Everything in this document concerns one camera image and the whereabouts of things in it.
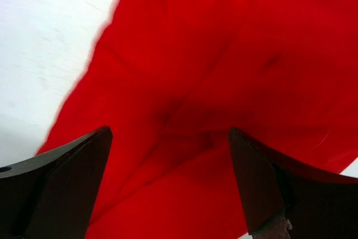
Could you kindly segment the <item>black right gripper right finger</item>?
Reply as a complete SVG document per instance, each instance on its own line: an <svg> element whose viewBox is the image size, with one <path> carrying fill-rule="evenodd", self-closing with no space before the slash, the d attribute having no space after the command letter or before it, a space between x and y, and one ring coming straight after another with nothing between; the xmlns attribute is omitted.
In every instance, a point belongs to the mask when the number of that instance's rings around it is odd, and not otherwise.
<svg viewBox="0 0 358 239"><path fill-rule="evenodd" d="M280 153L237 128L230 153L253 238L356 238L357 179Z"/></svg>

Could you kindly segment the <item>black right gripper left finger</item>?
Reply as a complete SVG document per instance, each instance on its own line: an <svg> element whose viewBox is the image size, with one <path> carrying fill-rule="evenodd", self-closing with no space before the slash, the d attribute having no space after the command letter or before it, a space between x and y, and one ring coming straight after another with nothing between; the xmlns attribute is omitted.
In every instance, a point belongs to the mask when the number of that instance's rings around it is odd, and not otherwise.
<svg viewBox="0 0 358 239"><path fill-rule="evenodd" d="M111 143L103 126L1 167L1 238L84 238Z"/></svg>

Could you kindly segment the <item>red t shirt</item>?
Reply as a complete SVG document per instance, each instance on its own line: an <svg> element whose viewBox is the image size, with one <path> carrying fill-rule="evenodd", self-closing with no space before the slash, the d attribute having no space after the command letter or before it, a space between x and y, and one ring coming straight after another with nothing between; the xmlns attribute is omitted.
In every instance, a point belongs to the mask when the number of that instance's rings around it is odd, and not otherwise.
<svg viewBox="0 0 358 239"><path fill-rule="evenodd" d="M119 0L40 152L103 125L87 238L238 238L232 126L335 173L357 158L357 0Z"/></svg>

